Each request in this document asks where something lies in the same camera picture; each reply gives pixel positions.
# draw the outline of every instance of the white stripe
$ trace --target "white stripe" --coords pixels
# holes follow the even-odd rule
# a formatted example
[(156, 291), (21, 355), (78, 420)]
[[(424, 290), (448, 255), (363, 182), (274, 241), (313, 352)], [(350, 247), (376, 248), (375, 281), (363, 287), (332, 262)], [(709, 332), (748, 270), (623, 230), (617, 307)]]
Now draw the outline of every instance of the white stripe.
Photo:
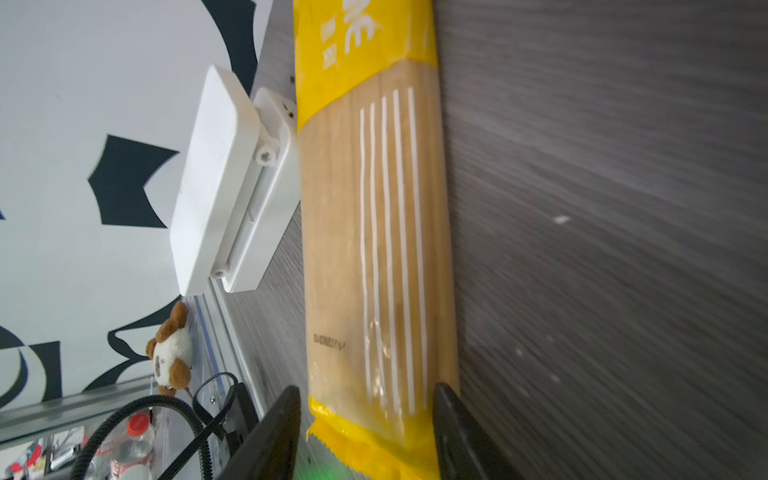
[(366, 109), (360, 108), (360, 265), (362, 266), (362, 342), (366, 352), (366, 391), (371, 401), (371, 339), (368, 336), (368, 276), (366, 275)]
[(402, 132), (400, 131), (400, 91), (393, 94), (395, 109), (395, 159), (397, 160), (397, 201), (400, 204), (400, 263), (402, 264), (402, 315), (406, 331), (406, 367), (408, 374), (408, 409), (416, 414), (416, 394), (413, 388), (413, 342), (411, 339), (411, 294), (408, 285), (408, 240), (406, 239), (406, 183), (402, 179)]
[(384, 347), (382, 346), (381, 306), (379, 305), (379, 234), (376, 231), (376, 103), (371, 103), (371, 255), (373, 256), (373, 324), (376, 325), (376, 346), (379, 354), (379, 401), (386, 407), (384, 388)]
[(422, 378), (424, 408), (427, 408), (427, 312), (424, 300), (424, 255), (422, 253), (422, 195), (419, 188), (419, 138), (416, 136), (416, 111), (413, 87), (408, 87), (408, 113), (411, 124), (411, 168), (413, 169), (413, 210), (416, 221), (416, 267), (419, 272), (419, 321), (422, 325)]
[(384, 231), (386, 232), (386, 282), (389, 300), (389, 350), (392, 354), (392, 404), (400, 412), (397, 382), (397, 329), (395, 326), (395, 285), (392, 278), (392, 211), (389, 199), (389, 155), (387, 154), (386, 95), (382, 97), (382, 172), (384, 178)]

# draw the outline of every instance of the metal frame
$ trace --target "metal frame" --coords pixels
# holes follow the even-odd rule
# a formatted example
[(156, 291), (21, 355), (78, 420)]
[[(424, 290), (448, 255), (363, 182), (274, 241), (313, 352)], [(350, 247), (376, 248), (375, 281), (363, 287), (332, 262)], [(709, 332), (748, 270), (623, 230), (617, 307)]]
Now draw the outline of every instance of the metal frame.
[(114, 410), (149, 394), (151, 377), (0, 412), (0, 446), (30, 442), (86, 422), (102, 422)]
[(266, 414), (264, 395), (254, 381), (258, 376), (245, 364), (245, 355), (240, 341), (234, 334), (232, 315), (224, 302), (225, 295), (221, 280), (208, 279), (203, 299), (205, 300), (210, 317), (210, 327), (213, 330), (215, 342), (218, 345), (223, 363), (223, 369), (237, 375), (241, 382), (248, 387), (253, 404), (259, 418)]

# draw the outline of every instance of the plastic wrapper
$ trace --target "plastic wrapper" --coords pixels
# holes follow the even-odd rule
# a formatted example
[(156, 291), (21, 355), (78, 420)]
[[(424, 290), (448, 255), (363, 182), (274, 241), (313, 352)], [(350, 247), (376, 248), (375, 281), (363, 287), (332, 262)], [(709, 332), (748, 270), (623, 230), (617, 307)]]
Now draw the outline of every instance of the plastic wrapper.
[(309, 434), (372, 478), (436, 478), (458, 360), (432, 5), (296, 0), (294, 33)]

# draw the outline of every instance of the wood grain surface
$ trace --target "wood grain surface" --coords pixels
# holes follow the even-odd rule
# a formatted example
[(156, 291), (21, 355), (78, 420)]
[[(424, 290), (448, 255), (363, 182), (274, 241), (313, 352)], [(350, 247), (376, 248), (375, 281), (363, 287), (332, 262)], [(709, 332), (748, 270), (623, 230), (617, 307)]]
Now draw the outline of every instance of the wood grain surface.
[[(528, 478), (763, 478), (765, 4), (435, 18), (469, 409)], [(275, 1), (257, 85), (291, 88), (290, 22)], [(229, 302), (270, 401), (306, 395), (299, 216)], [(296, 477), (323, 468), (350, 475), (302, 444)]]

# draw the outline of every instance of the brown and white plush toy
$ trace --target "brown and white plush toy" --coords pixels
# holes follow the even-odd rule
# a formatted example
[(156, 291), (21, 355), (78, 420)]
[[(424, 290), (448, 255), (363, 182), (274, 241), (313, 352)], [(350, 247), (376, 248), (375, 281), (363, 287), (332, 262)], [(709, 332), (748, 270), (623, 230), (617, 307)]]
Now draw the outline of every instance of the brown and white plush toy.
[(186, 326), (187, 306), (179, 302), (147, 344), (147, 356), (154, 364), (154, 378), (161, 395), (175, 396), (177, 390), (185, 390), (190, 384), (192, 339)]

